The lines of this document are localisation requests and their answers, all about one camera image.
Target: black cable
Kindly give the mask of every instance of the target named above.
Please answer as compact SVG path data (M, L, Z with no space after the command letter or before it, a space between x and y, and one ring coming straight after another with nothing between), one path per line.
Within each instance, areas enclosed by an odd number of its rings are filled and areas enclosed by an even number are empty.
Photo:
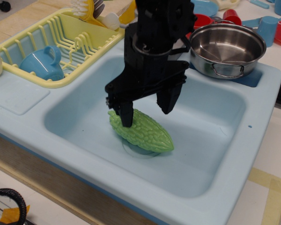
M20 217L19 217L19 221L16 223L16 225L24 225L27 212L26 212L26 204L25 204L25 201L22 198L22 196L15 190L9 189L9 188L1 188L0 196L9 197L10 199L14 200L17 203L19 210L20 210Z

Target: toy sink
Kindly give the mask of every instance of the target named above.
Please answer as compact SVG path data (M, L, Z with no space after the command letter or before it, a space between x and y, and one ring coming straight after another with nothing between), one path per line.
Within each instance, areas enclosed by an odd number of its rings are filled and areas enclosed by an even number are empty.
M269 123L281 72L258 63L247 77L225 81L188 69L168 115L155 95L135 101L174 142L172 152L156 154L130 145L109 124L104 87L122 72L123 50L121 40L57 89L4 71L0 134L158 224L226 224Z

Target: yellow tape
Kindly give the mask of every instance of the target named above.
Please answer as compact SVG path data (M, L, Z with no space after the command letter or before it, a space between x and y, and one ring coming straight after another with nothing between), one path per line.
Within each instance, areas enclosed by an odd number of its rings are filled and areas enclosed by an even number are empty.
M281 217L281 178L252 168L248 180L269 189L261 225L279 225Z

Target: yellow dish rack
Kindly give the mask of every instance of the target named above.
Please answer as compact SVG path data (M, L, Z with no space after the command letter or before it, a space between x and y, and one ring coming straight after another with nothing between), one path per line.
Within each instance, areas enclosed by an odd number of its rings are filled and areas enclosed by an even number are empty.
M123 29L112 31L84 22L70 8L65 8L0 44L0 57L4 70L42 87L60 88L77 78L123 37ZM55 45L61 51L60 66L65 78L59 81L44 80L34 72L19 69L27 55L47 45Z

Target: stainless steel pot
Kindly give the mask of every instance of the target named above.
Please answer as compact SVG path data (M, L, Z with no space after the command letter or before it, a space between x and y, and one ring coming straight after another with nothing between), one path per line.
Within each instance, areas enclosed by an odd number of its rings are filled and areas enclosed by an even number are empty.
M191 63L204 75L234 79L248 75L265 54L266 44L253 30L214 23L190 36Z

